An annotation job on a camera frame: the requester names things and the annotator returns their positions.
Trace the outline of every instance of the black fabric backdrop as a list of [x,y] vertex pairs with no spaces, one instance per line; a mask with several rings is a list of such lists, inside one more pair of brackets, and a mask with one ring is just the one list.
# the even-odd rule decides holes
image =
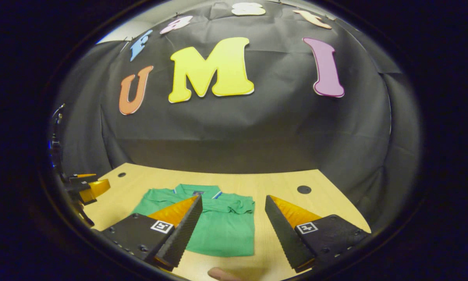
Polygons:
[[[67,174],[105,174],[124,162],[204,173],[278,173],[320,169],[362,213],[373,231],[397,215],[411,192],[419,161],[420,128],[407,76],[373,40],[339,18],[307,22],[295,7],[259,2],[263,16],[235,16],[234,2],[191,10],[191,23],[160,35],[152,28],[132,62],[130,46],[96,45],[66,77],[57,106]],[[246,37],[245,65],[255,85],[246,96],[171,104],[170,56],[195,47],[206,58],[222,39]],[[316,63],[302,38],[334,47],[345,96],[318,96]],[[139,110],[118,110],[123,78],[150,72]],[[129,100],[135,96],[136,77]]]

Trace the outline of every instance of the table surface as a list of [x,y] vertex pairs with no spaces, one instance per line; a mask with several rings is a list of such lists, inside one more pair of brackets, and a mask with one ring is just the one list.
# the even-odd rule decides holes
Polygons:
[[[149,189],[173,189],[178,184],[218,185],[225,193],[252,196],[255,201],[254,256],[230,258],[206,256],[185,251],[173,274],[192,281],[212,281],[207,271],[212,267],[237,274],[246,281],[273,281],[295,276],[289,266],[274,229],[265,213],[266,196],[273,195],[294,203],[321,217],[339,215],[371,232],[366,220],[353,204],[319,170],[274,174],[208,174],[157,169],[135,164],[122,164],[100,179],[111,184],[97,202],[84,211],[100,231],[127,217]],[[309,194],[297,191],[300,185],[311,188]]]

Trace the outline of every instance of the pink letter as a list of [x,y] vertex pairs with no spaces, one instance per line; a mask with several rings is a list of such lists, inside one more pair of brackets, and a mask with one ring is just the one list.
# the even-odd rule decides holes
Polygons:
[[317,81],[314,83],[314,91],[321,96],[334,96],[341,98],[345,92],[338,81],[338,72],[334,63],[334,48],[323,41],[312,38],[304,38],[314,53],[317,66]]

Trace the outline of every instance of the green shirt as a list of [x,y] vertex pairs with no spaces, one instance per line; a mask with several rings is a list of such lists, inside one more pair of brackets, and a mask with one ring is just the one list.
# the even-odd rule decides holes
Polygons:
[[150,215],[194,194],[202,196],[203,211],[186,249],[209,256],[252,256],[255,202],[251,196],[225,194],[217,185],[178,185],[174,190],[149,190],[132,213]]

